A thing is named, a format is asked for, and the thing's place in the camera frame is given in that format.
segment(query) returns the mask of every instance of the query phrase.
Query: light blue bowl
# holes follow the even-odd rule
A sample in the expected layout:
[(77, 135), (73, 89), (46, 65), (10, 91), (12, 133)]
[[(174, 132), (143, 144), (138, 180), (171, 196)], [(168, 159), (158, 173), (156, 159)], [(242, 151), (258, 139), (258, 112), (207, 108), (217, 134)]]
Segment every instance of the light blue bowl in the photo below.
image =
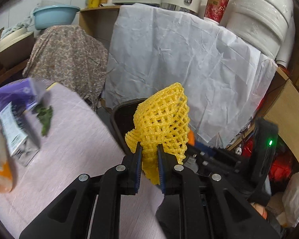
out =
[(34, 26), (37, 30), (55, 25), (70, 25), (79, 7), (72, 5), (51, 5), (34, 10)]

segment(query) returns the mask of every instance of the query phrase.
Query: floral patterned cloth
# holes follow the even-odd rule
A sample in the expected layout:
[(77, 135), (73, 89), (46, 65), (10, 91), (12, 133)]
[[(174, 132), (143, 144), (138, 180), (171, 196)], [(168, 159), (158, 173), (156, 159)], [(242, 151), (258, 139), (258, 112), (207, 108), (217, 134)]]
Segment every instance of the floral patterned cloth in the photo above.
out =
[(80, 26), (53, 26), (37, 38), (23, 76), (56, 81), (89, 99), (94, 110), (106, 64), (106, 48)]

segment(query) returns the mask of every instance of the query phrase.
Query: red paper cup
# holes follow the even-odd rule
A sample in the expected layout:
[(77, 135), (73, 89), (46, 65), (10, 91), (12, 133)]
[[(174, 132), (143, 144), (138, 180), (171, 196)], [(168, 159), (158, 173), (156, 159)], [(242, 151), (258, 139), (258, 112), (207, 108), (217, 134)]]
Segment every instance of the red paper cup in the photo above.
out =
[(204, 20), (219, 25), (229, 0), (208, 0)]

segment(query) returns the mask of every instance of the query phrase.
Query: wrinkled white tablecloth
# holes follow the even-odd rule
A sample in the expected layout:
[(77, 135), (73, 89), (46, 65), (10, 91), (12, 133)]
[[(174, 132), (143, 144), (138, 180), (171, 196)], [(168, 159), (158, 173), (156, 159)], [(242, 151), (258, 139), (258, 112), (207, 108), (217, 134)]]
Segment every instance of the wrinkled white tablecloth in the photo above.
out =
[(179, 82), (196, 137), (226, 146), (265, 95), (277, 65), (241, 38), (184, 12), (121, 6), (109, 49), (107, 107)]
[[(104, 174), (124, 157), (106, 126), (76, 93), (60, 84), (50, 93), (49, 135), (27, 167), (13, 162), (14, 189), (0, 194), (0, 220), (15, 238), (80, 174)], [(27, 117), (39, 133), (35, 115), (29, 112)], [(139, 193), (122, 196), (120, 238), (165, 238), (155, 218), (162, 200), (162, 192), (142, 175)]]

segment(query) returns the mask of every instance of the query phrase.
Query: purple package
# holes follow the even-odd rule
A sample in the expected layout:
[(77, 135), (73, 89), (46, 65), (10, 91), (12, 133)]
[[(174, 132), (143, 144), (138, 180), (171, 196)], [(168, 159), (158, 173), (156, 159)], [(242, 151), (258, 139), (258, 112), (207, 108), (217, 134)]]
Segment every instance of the purple package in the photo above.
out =
[(30, 110), (40, 103), (45, 91), (44, 84), (33, 78), (9, 83), (0, 88), (0, 112), (10, 102)]

